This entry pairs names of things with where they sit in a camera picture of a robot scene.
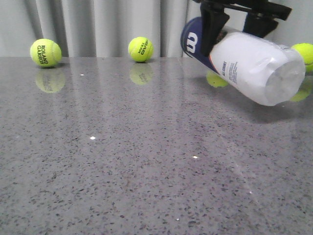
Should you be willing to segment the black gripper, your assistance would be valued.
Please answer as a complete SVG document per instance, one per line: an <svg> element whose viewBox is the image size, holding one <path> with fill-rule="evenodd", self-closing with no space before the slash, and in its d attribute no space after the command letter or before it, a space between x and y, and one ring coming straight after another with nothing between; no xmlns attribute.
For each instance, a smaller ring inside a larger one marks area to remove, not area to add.
<svg viewBox="0 0 313 235"><path fill-rule="evenodd" d="M216 44L220 31L230 16L225 8L247 12L243 32L264 38L275 30L278 22L286 20L292 9L269 0L195 0L200 3L202 19L201 53L208 56Z"/></svg>

